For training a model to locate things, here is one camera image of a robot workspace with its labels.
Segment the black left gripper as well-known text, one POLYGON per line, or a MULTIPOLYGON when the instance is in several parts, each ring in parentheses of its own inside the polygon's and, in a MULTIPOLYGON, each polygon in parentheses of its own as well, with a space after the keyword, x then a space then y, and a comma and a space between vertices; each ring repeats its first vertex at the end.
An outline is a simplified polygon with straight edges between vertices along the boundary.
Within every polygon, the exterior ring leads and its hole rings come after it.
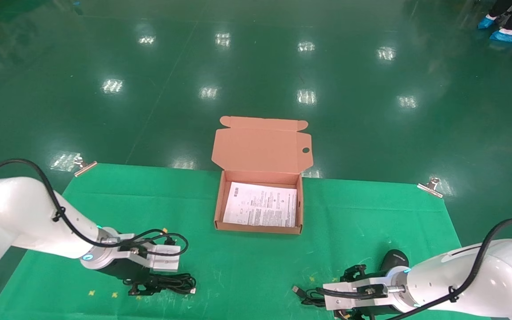
POLYGON ((170 286, 170 279, 153 274, 150 268, 130 259, 113 259, 100 268, 100 273, 122 280, 129 286, 129 296, 150 296, 151 290, 166 290, 170 286))

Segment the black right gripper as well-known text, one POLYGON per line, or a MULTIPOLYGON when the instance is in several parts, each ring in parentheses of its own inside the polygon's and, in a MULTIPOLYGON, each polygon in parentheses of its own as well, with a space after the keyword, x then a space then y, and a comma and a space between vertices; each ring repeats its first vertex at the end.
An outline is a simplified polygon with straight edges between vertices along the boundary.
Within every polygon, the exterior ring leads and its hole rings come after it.
MULTIPOLYGON (((354 282, 362 280, 366 277, 366 269, 366 264, 357 264, 349 267, 340 277, 340 282, 354 282)), ((403 312, 392 304, 356 307, 350 310, 333 310, 333 316, 336 320, 375 320, 376 316, 397 316, 402 313, 403 312)))

